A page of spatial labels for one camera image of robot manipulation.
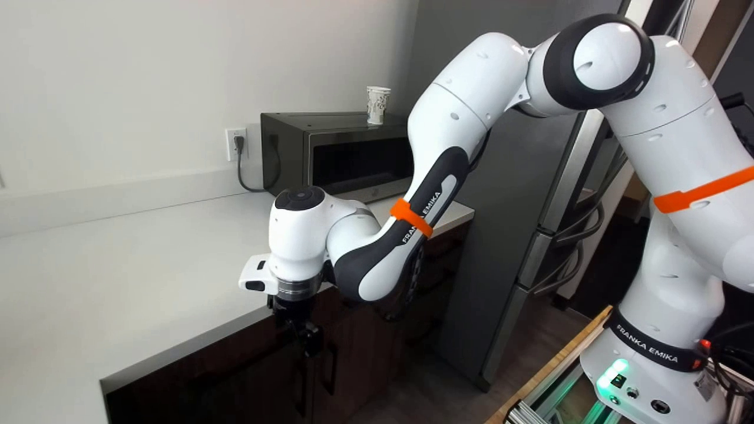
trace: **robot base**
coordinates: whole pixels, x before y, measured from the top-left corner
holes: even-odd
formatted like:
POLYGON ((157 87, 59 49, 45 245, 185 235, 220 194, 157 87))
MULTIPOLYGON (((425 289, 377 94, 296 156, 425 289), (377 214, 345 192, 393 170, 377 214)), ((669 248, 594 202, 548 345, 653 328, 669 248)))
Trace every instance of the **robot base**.
POLYGON ((581 355, 602 404, 642 424, 716 424, 727 417, 727 395, 714 378, 659 367, 631 352, 614 331, 581 355))

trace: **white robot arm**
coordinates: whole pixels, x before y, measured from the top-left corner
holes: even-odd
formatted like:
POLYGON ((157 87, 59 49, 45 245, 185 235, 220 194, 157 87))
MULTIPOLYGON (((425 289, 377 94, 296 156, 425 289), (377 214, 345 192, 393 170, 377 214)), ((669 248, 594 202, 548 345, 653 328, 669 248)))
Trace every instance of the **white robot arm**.
POLYGON ((283 194, 272 255, 253 256, 240 286, 287 309, 317 295, 333 261, 345 298, 388 298, 512 106, 534 116, 598 108, 655 195, 642 270, 582 355, 598 399, 639 421, 719 421, 721 395, 697 389, 697 345, 721 314, 721 281, 754 292, 754 163, 689 51, 623 16, 584 20, 537 48, 502 33, 474 40, 410 113, 415 177, 393 216, 377 227, 364 205, 318 188, 283 194), (623 385, 598 389, 616 361, 623 385))

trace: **paper cup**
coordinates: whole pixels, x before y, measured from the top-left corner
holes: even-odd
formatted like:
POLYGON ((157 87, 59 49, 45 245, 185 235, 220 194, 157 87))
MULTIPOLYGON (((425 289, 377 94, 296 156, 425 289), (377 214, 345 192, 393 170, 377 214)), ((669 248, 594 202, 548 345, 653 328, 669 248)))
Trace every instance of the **paper cup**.
POLYGON ((384 122, 384 111, 388 111, 388 97, 391 94, 390 87, 368 87, 368 124, 383 124, 384 122))

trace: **power outlet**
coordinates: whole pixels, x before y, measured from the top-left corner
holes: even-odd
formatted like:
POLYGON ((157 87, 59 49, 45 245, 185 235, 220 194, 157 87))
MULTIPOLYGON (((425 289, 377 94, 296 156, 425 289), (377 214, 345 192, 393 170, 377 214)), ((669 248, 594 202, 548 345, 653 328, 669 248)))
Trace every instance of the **power outlet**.
POLYGON ((245 127, 227 127, 227 160, 236 160, 236 137, 245 137, 245 127))

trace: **dark cabinet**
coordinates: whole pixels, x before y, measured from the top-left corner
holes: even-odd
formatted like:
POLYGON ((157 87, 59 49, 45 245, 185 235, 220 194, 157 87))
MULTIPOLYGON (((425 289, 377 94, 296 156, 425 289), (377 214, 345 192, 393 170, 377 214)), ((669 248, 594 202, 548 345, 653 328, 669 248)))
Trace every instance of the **dark cabinet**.
POLYGON ((317 298, 324 349, 305 355, 296 335, 265 318, 106 395, 111 424, 337 424, 402 373, 406 349, 439 328, 468 227, 426 242, 422 268, 391 300, 317 298))

